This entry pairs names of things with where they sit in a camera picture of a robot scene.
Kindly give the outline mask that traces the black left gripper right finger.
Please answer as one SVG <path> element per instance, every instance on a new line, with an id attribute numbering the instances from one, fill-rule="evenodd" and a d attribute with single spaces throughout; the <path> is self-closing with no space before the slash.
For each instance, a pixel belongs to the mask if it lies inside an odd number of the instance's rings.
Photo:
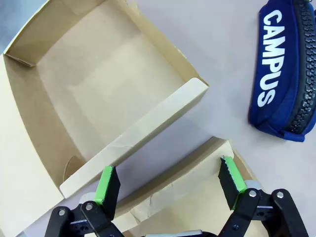
<path id="1" fill-rule="evenodd" d="M 232 157 L 222 156 L 218 174 L 227 204 L 232 211 L 219 233 L 242 237 L 251 221 L 261 221 L 270 237 L 306 237 L 308 232 L 294 200 L 286 189 L 271 194 L 248 187 Z"/>

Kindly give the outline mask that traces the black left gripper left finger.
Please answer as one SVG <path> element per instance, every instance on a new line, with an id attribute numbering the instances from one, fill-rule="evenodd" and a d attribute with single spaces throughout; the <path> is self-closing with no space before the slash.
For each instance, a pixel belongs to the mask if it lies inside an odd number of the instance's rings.
<path id="1" fill-rule="evenodd" d="M 120 181 L 115 166 L 103 169 L 94 198 L 81 201 L 76 208 L 58 206 L 49 219 L 50 237 L 121 237 L 112 222 L 115 216 Z"/>

